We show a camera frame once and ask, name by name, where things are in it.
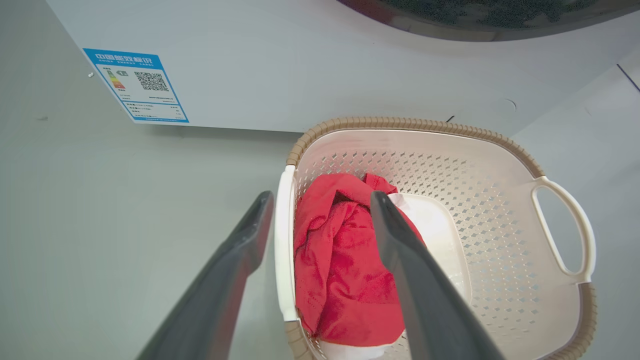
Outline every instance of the laundry basket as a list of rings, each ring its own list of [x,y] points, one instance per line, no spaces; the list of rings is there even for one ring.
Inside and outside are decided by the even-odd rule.
[[[325,356],[303,330],[295,306],[295,207],[317,176],[337,172],[383,176],[399,193],[446,208],[468,271],[465,300],[506,359],[576,359],[589,347],[596,325],[595,241],[575,199],[502,135],[430,120],[360,117],[329,120],[306,132],[280,178],[276,279],[296,359]],[[564,266],[549,234],[536,196],[541,187],[552,190],[576,220],[583,242],[577,273]],[[385,358],[411,358],[406,339],[400,340]]]

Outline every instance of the red cloth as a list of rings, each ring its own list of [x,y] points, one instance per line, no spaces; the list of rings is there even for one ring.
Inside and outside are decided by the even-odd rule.
[[[375,190],[397,192],[380,176],[367,174],[363,182],[321,175],[296,210],[296,307],[304,328],[330,343],[378,346],[404,331],[396,283],[380,260],[369,213]]]

